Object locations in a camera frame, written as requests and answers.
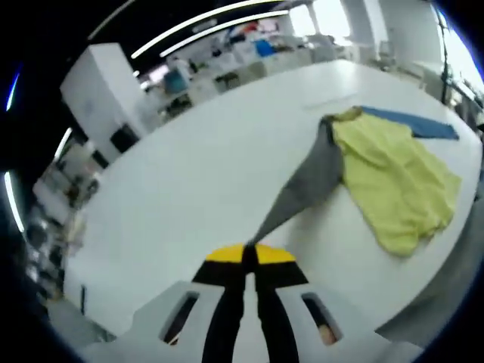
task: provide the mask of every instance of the yellow shirt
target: yellow shirt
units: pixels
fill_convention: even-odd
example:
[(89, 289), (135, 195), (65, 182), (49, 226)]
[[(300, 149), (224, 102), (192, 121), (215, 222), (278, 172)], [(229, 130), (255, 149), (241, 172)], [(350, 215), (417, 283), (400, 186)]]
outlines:
[(408, 256), (449, 224), (461, 179), (408, 126), (363, 113), (333, 128), (343, 180), (385, 250)]

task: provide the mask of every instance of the white tabletop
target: white tabletop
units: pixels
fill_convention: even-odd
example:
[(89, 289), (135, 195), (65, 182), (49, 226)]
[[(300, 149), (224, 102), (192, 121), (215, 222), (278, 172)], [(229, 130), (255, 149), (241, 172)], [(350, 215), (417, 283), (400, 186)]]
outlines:
[(303, 160), (326, 113), (355, 104), (429, 117), (460, 141), (421, 140), (462, 178), (451, 224), (399, 259), (375, 241), (344, 186), (266, 238), (286, 246), (313, 283), (340, 292), (378, 328), (406, 307), (442, 266), (476, 191), (478, 138), (452, 111), (410, 83), (345, 60), (280, 73), (201, 104), (138, 142), (104, 174), (88, 205), (84, 247), (67, 267), (65, 292), (114, 334), (139, 307), (206, 254), (246, 242)]
[(423, 68), (424, 70), (428, 70), (429, 72), (435, 73), (437, 75), (441, 75), (442, 71), (444, 70), (444, 63), (436, 63), (436, 62), (425, 62), (422, 60), (416, 60), (412, 62), (416, 66)]

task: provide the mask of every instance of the blue cloth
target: blue cloth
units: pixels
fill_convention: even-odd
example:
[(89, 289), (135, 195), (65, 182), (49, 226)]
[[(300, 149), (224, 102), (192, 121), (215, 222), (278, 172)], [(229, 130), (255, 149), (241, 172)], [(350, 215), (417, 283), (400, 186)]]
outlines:
[(265, 39), (256, 40), (254, 43), (256, 44), (256, 50), (260, 57), (268, 57), (275, 53), (271, 44)]
[(164, 77), (166, 93), (176, 95), (188, 88), (186, 81), (178, 70), (169, 71)]
[(395, 123), (401, 123), (411, 128), (413, 135), (417, 138), (446, 138), (448, 140), (458, 140), (459, 135), (454, 128), (444, 123), (438, 123), (432, 119), (409, 115), (407, 113), (378, 110), (362, 106), (363, 112), (370, 115), (381, 117)]

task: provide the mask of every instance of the fluorescent light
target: fluorescent light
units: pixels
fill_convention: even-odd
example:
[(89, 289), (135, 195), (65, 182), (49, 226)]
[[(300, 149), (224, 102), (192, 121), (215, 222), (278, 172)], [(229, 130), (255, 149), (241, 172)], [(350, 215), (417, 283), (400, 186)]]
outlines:
[(221, 8), (217, 8), (211, 11), (207, 11), (206, 13), (197, 15), (196, 17), (192, 17), (191, 19), (188, 19), (184, 21), (183, 23), (180, 23), (177, 26), (174, 26), (171, 29), (168, 29), (164, 33), (159, 34), (156, 38), (151, 39), (148, 43), (140, 47), (137, 51), (135, 51), (133, 54), (131, 54), (131, 58), (135, 59), (139, 57), (140, 54), (146, 52), (149, 48), (151, 48), (153, 45), (157, 44), (159, 41), (165, 39), (167, 36), (170, 36), (179, 30), (190, 26), (193, 23), (196, 23), (198, 21), (201, 21), (203, 19), (206, 19), (208, 17), (212, 17), (213, 15), (221, 14), (226, 11), (238, 9), (238, 8), (243, 8), (244, 6), (250, 6), (250, 5), (256, 5), (256, 4), (263, 4), (265, 2), (280, 2), (282, 0), (246, 0), (245, 2), (237, 2), (235, 4), (227, 5), (227, 6), (222, 6)]
[(96, 29), (94, 29), (94, 31), (91, 34), (89, 34), (88, 40), (92, 40), (96, 36), (96, 34), (98, 34), (101, 31), (101, 29), (103, 29), (106, 26), (107, 23), (109, 23), (112, 19), (114, 19), (117, 16), (117, 14), (119, 14), (121, 11), (126, 9), (128, 6), (130, 6), (135, 1), (136, 0), (128, 0), (123, 5), (119, 6), (115, 11), (113, 11), (110, 14), (109, 17), (104, 19), (103, 22), (101, 24), (99, 24), (98, 27)]
[(177, 49), (184, 47), (187, 44), (192, 43), (197, 39), (200, 39), (204, 36), (208, 36), (211, 33), (218, 32), (219, 30), (228, 28), (230, 26), (241, 24), (241, 23), (248, 23), (249, 21), (262, 19), (264, 17), (278, 17), (278, 16), (285, 15), (285, 14), (289, 14), (289, 11), (288, 10), (270, 11), (270, 12), (264, 13), (264, 14), (251, 15), (249, 17), (242, 17), (241, 19), (228, 21), (227, 23), (223, 23), (223, 24), (214, 26), (213, 28), (210, 28), (210, 29), (204, 30), (203, 32), (195, 34), (194, 36), (191, 36), (190, 38), (186, 38), (185, 40), (173, 45), (172, 47), (169, 47), (165, 51), (162, 51), (160, 53), (160, 57), (165, 57), (168, 54), (173, 53)]
[(6, 111), (10, 110), (10, 107), (12, 105), (12, 101), (14, 100), (15, 86), (17, 85), (17, 80), (18, 80), (19, 75), (20, 75), (20, 73), (17, 73), (17, 76), (15, 77), (14, 83), (12, 84), (10, 94), (8, 95)]
[(12, 214), (14, 215), (15, 223), (17, 223), (18, 230), (23, 233), (25, 228), (23, 227), (22, 219), (20, 219), (20, 214), (17, 209), (17, 204), (15, 203), (14, 189), (12, 188), (12, 180), (10, 177), (10, 172), (6, 172), (4, 175), (5, 187), (7, 188), (8, 202), (10, 203), (10, 208), (12, 209)]
[(69, 127), (66, 132), (64, 133), (64, 136), (62, 137), (62, 140), (60, 140), (59, 146), (57, 146), (57, 150), (55, 151), (54, 154), (54, 162), (59, 160), (59, 157), (61, 157), (62, 149), (64, 149), (64, 146), (66, 145), (67, 139), (69, 138), (71, 132), (73, 130)]
[(150, 81), (144, 81), (139, 86), (141, 87), (141, 89), (146, 89), (150, 84), (151, 84)]

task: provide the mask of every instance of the fabric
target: fabric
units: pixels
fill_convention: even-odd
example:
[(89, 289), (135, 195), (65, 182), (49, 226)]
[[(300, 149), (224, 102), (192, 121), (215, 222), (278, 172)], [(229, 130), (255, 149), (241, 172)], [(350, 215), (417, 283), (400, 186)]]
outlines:
[(362, 113), (333, 128), (344, 183), (385, 250), (409, 256), (449, 224), (461, 180), (410, 127)]
[(256, 45), (257, 54), (260, 57), (268, 57), (275, 53), (271, 44), (265, 39), (256, 40), (254, 44)]
[(419, 116), (410, 115), (407, 113), (393, 112), (387, 110), (378, 110), (372, 107), (361, 107), (364, 113), (373, 116), (381, 117), (393, 121), (394, 123), (401, 123), (411, 128), (413, 135), (417, 138), (446, 138), (449, 140), (458, 140), (459, 135), (454, 128), (444, 123), (438, 123), (432, 119), (426, 119)]
[(294, 174), (279, 192), (249, 245), (254, 245), (308, 206), (325, 200), (343, 178), (343, 155), (334, 143), (331, 124), (321, 122), (318, 136)]

